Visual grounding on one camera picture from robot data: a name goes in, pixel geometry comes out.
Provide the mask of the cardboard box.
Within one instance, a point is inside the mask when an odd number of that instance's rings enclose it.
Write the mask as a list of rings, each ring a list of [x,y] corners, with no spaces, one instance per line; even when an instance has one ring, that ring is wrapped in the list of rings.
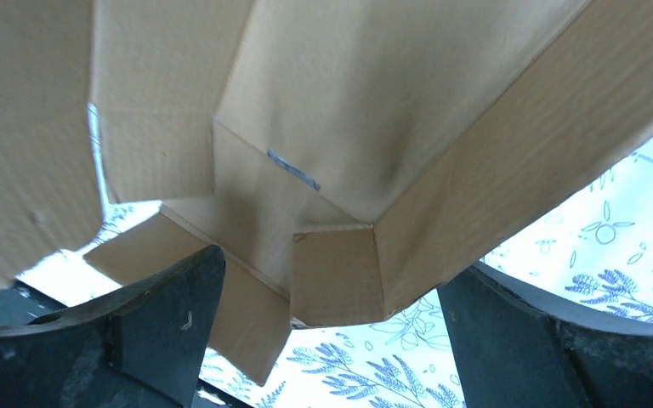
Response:
[[[0,289],[103,219],[128,284],[228,259],[210,346],[386,320],[653,134],[653,1],[0,1]]]

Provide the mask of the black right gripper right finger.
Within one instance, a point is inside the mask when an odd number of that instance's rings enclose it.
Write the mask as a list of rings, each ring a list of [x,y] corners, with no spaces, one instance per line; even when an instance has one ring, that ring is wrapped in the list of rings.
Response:
[[[653,324],[475,264],[438,295],[470,407],[653,407]]]

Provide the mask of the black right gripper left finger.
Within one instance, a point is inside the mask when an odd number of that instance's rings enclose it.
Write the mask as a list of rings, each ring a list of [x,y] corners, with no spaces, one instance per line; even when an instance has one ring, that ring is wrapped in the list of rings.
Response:
[[[163,271],[0,326],[0,407],[189,407],[226,261],[205,247]]]

